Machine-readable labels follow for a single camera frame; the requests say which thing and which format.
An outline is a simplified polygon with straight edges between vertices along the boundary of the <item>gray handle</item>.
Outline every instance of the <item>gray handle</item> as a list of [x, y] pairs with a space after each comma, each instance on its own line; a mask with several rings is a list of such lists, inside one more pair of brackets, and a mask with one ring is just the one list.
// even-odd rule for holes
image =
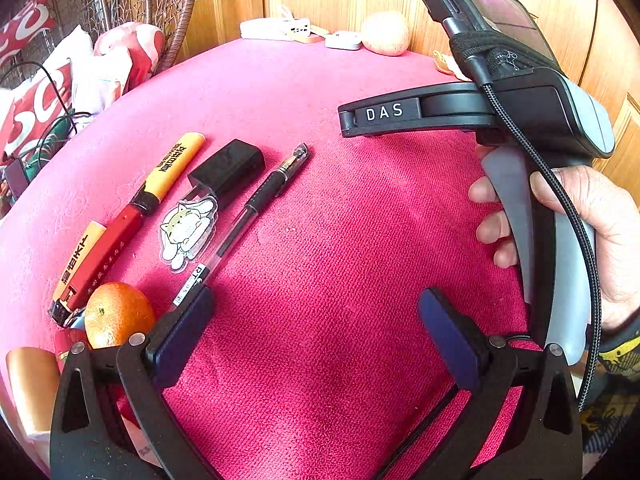
[[[529, 188], [524, 154], [502, 146], [482, 168], [504, 205], [518, 251], [530, 331], [540, 346], [559, 344], [572, 365], [580, 360], [591, 312], [589, 282], [578, 240], [564, 214], [540, 205]], [[593, 228], [584, 223], [594, 248]]]

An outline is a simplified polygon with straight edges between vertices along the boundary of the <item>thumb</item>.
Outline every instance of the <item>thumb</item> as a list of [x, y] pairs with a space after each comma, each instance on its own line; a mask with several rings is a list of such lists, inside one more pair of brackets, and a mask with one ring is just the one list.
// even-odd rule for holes
[[[572, 166], [557, 168], [553, 172], [574, 203], [578, 214], [600, 235], [607, 238], [622, 235], [625, 231], [624, 220], [637, 215], [631, 195], [599, 171], [588, 166]], [[531, 190], [541, 204], [564, 213], [556, 195], [540, 172], [533, 173], [529, 180]]]

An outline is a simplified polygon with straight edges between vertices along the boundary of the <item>black eraser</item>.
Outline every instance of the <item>black eraser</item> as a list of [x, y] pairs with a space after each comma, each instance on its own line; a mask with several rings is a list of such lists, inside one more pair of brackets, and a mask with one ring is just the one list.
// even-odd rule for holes
[[209, 188], [222, 210], [263, 171], [260, 149], [234, 139], [191, 171], [189, 182]]

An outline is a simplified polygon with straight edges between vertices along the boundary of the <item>metal screw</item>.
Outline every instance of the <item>metal screw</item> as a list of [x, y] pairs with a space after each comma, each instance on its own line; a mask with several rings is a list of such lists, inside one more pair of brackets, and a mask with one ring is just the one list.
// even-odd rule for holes
[[561, 356], [562, 355], [562, 347], [556, 343], [551, 343], [549, 345], [549, 351], [556, 356]]
[[136, 332], [129, 337], [129, 344], [131, 346], [142, 345], [145, 342], [145, 335], [142, 332]]
[[496, 348], [502, 348], [507, 344], [507, 341], [501, 335], [491, 335], [489, 336], [489, 343]]
[[84, 350], [84, 343], [82, 341], [77, 341], [71, 345], [71, 353], [79, 354]]

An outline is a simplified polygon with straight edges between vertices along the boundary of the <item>pink table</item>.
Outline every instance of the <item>pink table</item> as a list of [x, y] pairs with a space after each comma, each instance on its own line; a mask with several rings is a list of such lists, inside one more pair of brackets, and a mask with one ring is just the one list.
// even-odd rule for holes
[[[136, 88], [65, 146], [0, 228], [1, 355], [52, 349], [46, 308], [73, 244], [89, 220], [108, 224], [184, 132], [207, 137], [192, 168], [235, 137], [263, 150], [268, 171], [307, 142], [312, 160], [216, 280], [214, 319], [164, 395], [227, 480], [369, 477], [451, 382], [418, 319], [421, 290], [442, 288], [485, 333], [525, 328], [516, 270], [494, 267], [474, 238], [492, 206], [466, 197], [482, 174], [472, 135], [340, 136], [339, 104], [448, 80], [417, 54], [238, 40]], [[193, 270], [171, 274], [158, 241], [189, 188], [177, 182], [110, 273], [158, 315]], [[390, 478], [414, 471], [461, 402]]]

